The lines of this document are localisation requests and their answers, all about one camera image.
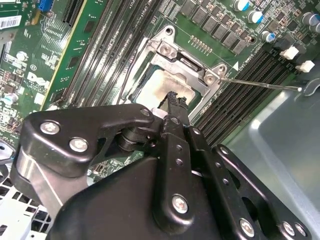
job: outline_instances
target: pcie slot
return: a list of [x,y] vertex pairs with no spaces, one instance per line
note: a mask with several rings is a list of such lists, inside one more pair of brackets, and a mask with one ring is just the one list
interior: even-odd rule
[[[241,71],[235,78],[247,81],[249,79],[249,76],[253,74],[252,67],[257,63],[259,63],[258,66],[261,66],[261,64],[264,63],[268,56],[269,55],[264,50],[260,50],[252,59],[252,61],[250,61],[247,67],[243,71]],[[204,114],[205,116],[198,121],[198,128],[203,129],[203,127],[208,122],[211,122],[212,118],[217,114],[217,111],[222,108],[241,87],[242,86],[239,84],[229,84],[223,91],[223,93],[214,102],[214,105],[212,105],[212,107],[207,110],[207,112]]]
[[[258,71],[254,72],[251,74],[251,77],[248,79],[246,78],[246,80],[251,81],[251,82],[264,82],[261,81],[262,77],[264,76],[263,73],[266,73],[273,65],[275,64],[275,61],[273,61],[272,59],[268,59],[266,61],[266,63],[258,68]],[[240,86],[237,91],[233,94],[232,99],[230,99],[229,101],[226,101],[224,104],[220,105],[219,109],[217,111],[215,111],[216,116],[220,116],[220,115],[224,115],[226,116],[229,112],[232,111],[232,109],[241,101],[241,99],[245,98],[246,95],[248,94],[248,92],[250,91],[251,88],[249,88],[248,86]],[[217,118],[212,118],[208,124],[201,129],[203,132],[208,132],[210,129],[214,129],[216,125],[218,125],[220,123],[220,121],[222,121],[222,119],[220,119],[219,121],[217,120]]]
[[131,11],[127,16],[126,26],[123,26],[121,28],[122,32],[119,34],[120,37],[118,37],[117,40],[114,41],[111,49],[109,50],[108,57],[106,58],[106,61],[103,63],[104,67],[100,71],[97,77],[98,80],[94,84],[94,87],[90,90],[89,95],[83,104],[84,106],[89,107],[93,104],[93,101],[98,91],[101,89],[104,81],[106,80],[106,76],[108,75],[111,67],[113,66],[113,62],[119,55],[119,52],[123,51],[124,47],[126,46],[126,42],[128,41],[130,34],[132,33],[131,28],[133,27],[134,24],[136,24],[137,18],[139,17],[140,13],[143,11],[143,8],[141,8],[141,6],[144,6],[143,4],[146,4],[147,1],[142,1],[140,6],[138,5],[139,2],[140,1],[135,1],[133,5],[130,6]]
[[159,9],[159,6],[162,4],[162,0],[159,1],[152,1],[149,5],[148,11],[143,15],[143,17],[140,20],[140,23],[136,25],[136,34],[135,37],[132,39],[132,44],[130,47],[128,47],[123,55],[120,58],[120,64],[118,64],[118,67],[116,70],[112,73],[112,76],[110,77],[110,81],[108,82],[108,87],[105,87],[102,94],[100,95],[97,106],[101,106],[105,104],[107,96],[110,94],[112,89],[114,88],[116,81],[119,79],[121,73],[124,71],[130,57],[134,54],[136,48],[138,47],[138,44],[140,44],[141,40],[144,37],[144,29],[150,24],[152,20],[152,16],[156,12],[157,9]]
[[[262,82],[272,84],[274,82],[275,76],[277,76],[283,70],[284,68],[282,66],[276,66],[271,70],[271,72],[266,76],[265,80]],[[263,90],[265,90],[253,86],[246,86],[245,88],[247,89],[245,99],[243,101],[240,101],[239,98],[236,99],[236,102],[233,106],[233,110],[229,110],[224,115],[220,116],[220,119],[216,119],[216,125],[211,128],[210,134],[208,134],[210,136],[207,139],[208,143],[212,143],[212,141],[215,140],[216,136],[219,133],[224,132],[226,130],[226,125],[228,125],[230,121],[238,120],[241,122],[243,120],[242,118],[239,118],[239,114],[241,113],[241,111],[247,106],[255,104],[255,98],[261,93],[263,93]]]
[[113,15],[113,19],[110,19],[107,22],[107,27],[105,28],[102,42],[100,42],[96,48],[96,52],[94,53],[94,60],[91,61],[91,66],[87,69],[85,75],[83,75],[83,82],[81,84],[81,87],[79,88],[79,92],[77,93],[73,101],[74,105],[80,107],[84,96],[87,95],[86,93],[88,87],[94,78],[97,68],[104,56],[105,50],[107,49],[117,29],[119,28],[119,25],[122,22],[122,18],[124,17],[129,4],[130,0],[121,0],[117,3],[114,10],[115,14]]
[[84,0],[69,0],[62,21],[73,27]]
[[[281,77],[278,78],[277,81],[274,82],[274,84],[281,84],[290,73],[284,72]],[[234,120],[233,122],[229,122],[226,124],[226,126],[222,126],[221,128],[224,129],[224,131],[221,131],[219,134],[215,135],[215,138],[210,140],[210,146],[214,146],[217,143],[222,142],[232,131],[234,131],[237,126],[244,120],[252,111],[254,111],[271,93],[273,90],[271,89],[263,89],[258,94],[258,97],[256,99],[252,100],[252,104],[250,104],[246,109],[244,109],[241,113],[241,116]]]
[[64,95],[64,99],[65,100],[68,100],[71,97],[72,93],[74,93],[76,91],[77,83],[79,83],[81,81],[81,85],[79,86],[79,89],[81,89],[83,87],[83,85],[85,84],[85,82],[86,82],[80,76],[81,76],[83,71],[85,72],[85,74],[87,74],[86,71],[88,71],[88,69],[90,68],[90,66],[86,67],[86,63],[87,63],[87,61],[89,59],[89,56],[91,54],[93,54],[92,51],[94,49],[95,42],[96,42],[97,38],[99,37],[99,35],[101,34],[101,30],[103,29],[104,25],[106,24],[106,19],[107,19],[108,15],[109,15],[108,13],[110,12],[112,4],[113,4],[113,1],[109,0],[107,2],[107,4],[106,4],[104,10],[103,10],[103,13],[101,15],[99,24],[96,27],[96,30],[95,30],[95,32],[94,32],[94,34],[93,34],[93,36],[92,36],[92,38],[90,40],[90,43],[89,43],[87,49],[85,50],[85,53],[84,53],[84,55],[83,55],[83,57],[81,59],[79,67],[77,68],[77,70],[76,70],[76,72],[74,74],[74,77],[72,78],[72,81],[71,81],[71,83],[70,83],[70,85],[69,85],[69,87],[68,87],[68,89],[67,89],[67,91],[66,91],[66,93]]

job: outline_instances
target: black memory slot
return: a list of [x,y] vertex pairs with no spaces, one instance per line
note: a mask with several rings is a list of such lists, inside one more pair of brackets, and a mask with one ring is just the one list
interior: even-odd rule
[[84,0],[69,0],[63,13],[62,22],[73,27]]
[[[281,84],[290,73],[285,72],[283,76],[278,79],[278,81],[274,82],[274,84]],[[247,105],[241,112],[240,117],[235,119],[234,121],[226,124],[223,128],[224,130],[217,134],[214,140],[210,141],[210,146],[215,146],[218,143],[221,143],[226,137],[230,135],[246,118],[250,116],[250,114],[264,101],[266,98],[273,92],[272,89],[263,89],[259,91],[255,99],[252,99],[252,104]]]
[[[235,77],[251,82],[280,85],[291,72],[288,63],[267,48],[261,49],[246,67]],[[208,144],[222,142],[273,92],[273,90],[230,83],[196,126],[202,130]]]
[[[235,77],[240,80],[248,80],[250,74],[252,73],[251,68],[253,68],[253,63],[262,64],[265,59],[268,57],[268,54],[260,50],[257,55],[248,63],[248,65]],[[198,128],[202,129],[207,122],[211,122],[211,119],[216,114],[219,108],[222,108],[225,103],[241,88],[240,84],[229,84],[223,93],[218,97],[215,103],[207,110],[204,116],[197,122]]]
[[[275,77],[284,71],[284,68],[281,65],[278,65],[277,67],[274,67],[270,74],[267,76],[267,80],[263,81],[264,83],[273,84],[275,82]],[[254,86],[247,86],[248,91],[246,93],[246,98],[244,100],[237,99],[238,102],[235,104],[233,109],[228,112],[226,115],[222,116],[222,119],[219,119],[219,122],[217,121],[217,124],[212,127],[210,137],[207,138],[208,143],[214,144],[216,141],[216,136],[220,135],[222,132],[226,132],[226,129],[228,128],[228,125],[230,123],[235,122],[242,122],[242,111],[246,110],[246,108],[250,108],[252,105],[255,104],[255,101],[257,101],[257,96],[261,96],[263,92],[266,89],[262,89],[260,87],[254,87]]]
[[97,25],[97,27],[96,27],[96,29],[94,31],[94,34],[93,34],[93,36],[92,36],[92,38],[91,38],[91,40],[90,40],[90,42],[88,44],[88,47],[85,50],[85,53],[84,53],[84,55],[83,55],[83,57],[81,59],[79,67],[77,68],[77,70],[76,70],[76,72],[75,72],[75,74],[74,74],[74,76],[73,76],[73,78],[72,78],[72,80],[71,80],[71,82],[70,82],[70,84],[68,86],[68,89],[65,92],[65,95],[63,97],[65,100],[68,100],[68,98],[70,98],[71,94],[75,91],[75,87],[76,87],[77,83],[79,83],[81,81],[81,85],[80,85],[79,89],[82,89],[84,87],[84,85],[86,85],[86,81],[89,80],[89,79],[86,80],[84,78],[80,79],[79,76],[81,75],[81,73],[82,73],[82,71],[83,71],[83,69],[84,69],[84,67],[85,67],[85,65],[87,63],[87,59],[88,59],[89,55],[93,51],[93,48],[94,48],[95,43],[96,43],[96,40],[97,40],[99,34],[101,33],[102,28],[106,24],[106,19],[107,19],[107,16],[109,15],[108,13],[109,13],[109,11],[111,9],[112,3],[113,3],[113,1],[109,0],[107,2],[107,4],[106,4],[104,10],[103,10],[103,13],[102,13],[102,15],[100,17],[100,21],[99,21],[99,23],[98,23],[98,25]]
[[120,59],[120,64],[118,64],[118,67],[116,68],[116,70],[113,72],[111,78],[110,78],[110,84],[109,87],[106,87],[103,92],[102,95],[99,97],[98,106],[104,105],[106,98],[108,97],[108,95],[110,94],[110,92],[112,91],[113,87],[116,84],[116,81],[119,79],[119,76],[121,75],[121,73],[124,71],[129,59],[131,58],[131,56],[134,54],[134,52],[136,51],[138,45],[141,43],[143,37],[144,37],[144,32],[145,29],[150,25],[150,22],[153,18],[153,15],[155,14],[155,12],[159,9],[160,5],[162,4],[162,0],[159,1],[152,1],[152,3],[149,6],[148,11],[143,15],[141,21],[139,22],[139,24],[137,24],[135,26],[135,34],[134,34],[134,38],[131,41],[131,44],[129,47],[126,48],[125,52],[123,53],[121,59]]
[[107,22],[107,26],[104,31],[103,40],[101,44],[97,47],[97,52],[95,54],[94,60],[91,62],[90,68],[85,72],[85,77],[83,78],[82,85],[80,87],[80,91],[74,99],[74,105],[79,106],[82,102],[82,99],[85,97],[85,93],[88,90],[88,85],[93,78],[93,75],[99,66],[101,59],[103,58],[104,52],[107,49],[109,43],[114,37],[122,18],[127,10],[128,5],[130,4],[130,0],[121,0],[116,5],[114,10],[115,14],[113,15],[113,19],[110,19]]
[[[258,69],[258,71],[254,72],[250,78],[246,79],[250,82],[263,82],[261,81],[261,74],[270,69],[275,62],[271,59],[267,61],[267,63]],[[244,85],[238,85],[236,87],[239,87],[238,90],[232,95],[232,100],[228,100],[224,102],[223,105],[220,105],[219,109],[216,111],[215,116],[221,116],[221,115],[227,115],[229,112],[232,111],[232,109],[237,105],[238,102],[241,101],[241,99],[248,94],[248,91],[251,89],[250,86],[244,86]],[[204,132],[208,132],[210,129],[212,129],[215,125],[218,124],[217,118],[212,118],[206,126],[201,129]]]
[[86,101],[84,103],[85,106],[91,106],[93,103],[97,92],[101,89],[103,82],[105,81],[106,75],[108,74],[110,68],[113,65],[113,62],[115,58],[118,56],[118,52],[123,49],[123,47],[126,44],[126,41],[130,35],[129,29],[132,27],[133,24],[136,22],[137,16],[140,15],[141,12],[141,6],[138,5],[140,1],[135,1],[131,6],[130,6],[130,13],[127,17],[127,21],[125,23],[125,26],[123,26],[121,29],[123,30],[116,41],[113,43],[109,56],[107,57],[106,62],[104,63],[104,67],[102,71],[100,71],[99,76],[98,76],[98,81],[94,85],[93,89],[90,91],[89,96],[86,98]]

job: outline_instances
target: screw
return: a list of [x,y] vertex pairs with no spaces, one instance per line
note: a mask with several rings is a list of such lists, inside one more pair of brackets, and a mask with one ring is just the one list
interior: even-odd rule
[[160,53],[164,56],[169,56],[171,54],[171,48],[164,44],[160,47]]
[[196,128],[194,128],[193,131],[194,131],[195,134],[198,134],[198,135],[201,134],[201,132],[200,132],[198,129],[196,129]]
[[214,78],[213,75],[208,74],[207,76],[204,77],[204,81],[205,81],[206,84],[211,85],[211,84],[214,83],[215,78]]
[[292,226],[287,223],[286,221],[284,221],[283,223],[283,227],[284,227],[284,230],[291,236],[294,236],[295,235],[295,231],[294,229],[292,228]]
[[255,230],[252,227],[251,223],[245,220],[244,218],[240,219],[240,226],[243,230],[243,232],[250,238],[253,238],[255,236]]
[[83,153],[88,149],[88,143],[83,138],[76,137],[69,142],[70,148],[78,153]]
[[140,112],[147,117],[150,116],[150,112],[147,109],[141,109]]
[[187,201],[180,195],[173,196],[172,205],[174,209],[180,214],[185,214],[188,211]]
[[220,147],[220,149],[221,149],[221,152],[223,152],[224,154],[228,154],[227,149],[225,149],[223,146],[222,146],[222,147]]
[[302,234],[302,236],[304,236],[304,237],[307,236],[307,234],[306,234],[305,230],[303,229],[303,227],[300,226],[298,223],[295,224],[295,228],[298,230],[299,233]]
[[58,124],[46,121],[40,125],[40,129],[43,133],[49,134],[49,135],[55,135],[60,131],[60,127]]
[[179,125],[179,120],[176,119],[175,117],[172,117],[171,121],[174,122],[175,124]]

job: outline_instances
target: green circuit board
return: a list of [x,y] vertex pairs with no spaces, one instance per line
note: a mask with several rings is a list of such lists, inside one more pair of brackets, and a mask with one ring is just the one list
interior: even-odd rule
[[[72,22],[66,20],[68,14],[71,17],[70,3],[79,4],[71,4],[77,7]],[[126,73],[142,38],[152,38],[167,25],[175,28],[174,42],[181,49],[208,68],[226,64],[229,78],[237,76],[265,44],[263,31],[276,38],[290,36],[311,60],[319,53],[319,34],[302,23],[304,13],[319,12],[316,0],[253,0],[246,11],[235,11],[233,3],[55,0],[46,12],[37,9],[39,1],[0,3],[0,20],[9,17],[2,11],[6,9],[16,9],[10,16],[22,16],[19,25],[8,28],[17,33],[1,54],[0,95],[3,99],[15,94],[17,99],[9,105],[0,101],[0,136],[16,145],[23,119],[53,104],[59,108],[69,107],[74,100],[75,107],[111,104],[121,86],[118,79]],[[247,15],[253,10],[263,13],[261,23],[248,23]],[[215,21],[212,30],[209,19]],[[96,64],[94,71],[90,63]]]

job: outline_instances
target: metal pin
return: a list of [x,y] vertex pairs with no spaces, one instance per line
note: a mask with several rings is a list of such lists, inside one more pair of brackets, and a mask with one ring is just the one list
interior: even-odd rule
[[299,93],[302,92],[303,90],[302,87],[298,87],[298,86],[280,86],[280,85],[273,85],[273,84],[268,84],[264,82],[245,81],[245,80],[229,79],[229,78],[220,78],[219,80],[228,82],[228,83],[245,84],[245,85],[257,86],[257,87],[273,89],[273,90],[289,90],[289,91],[295,91]]

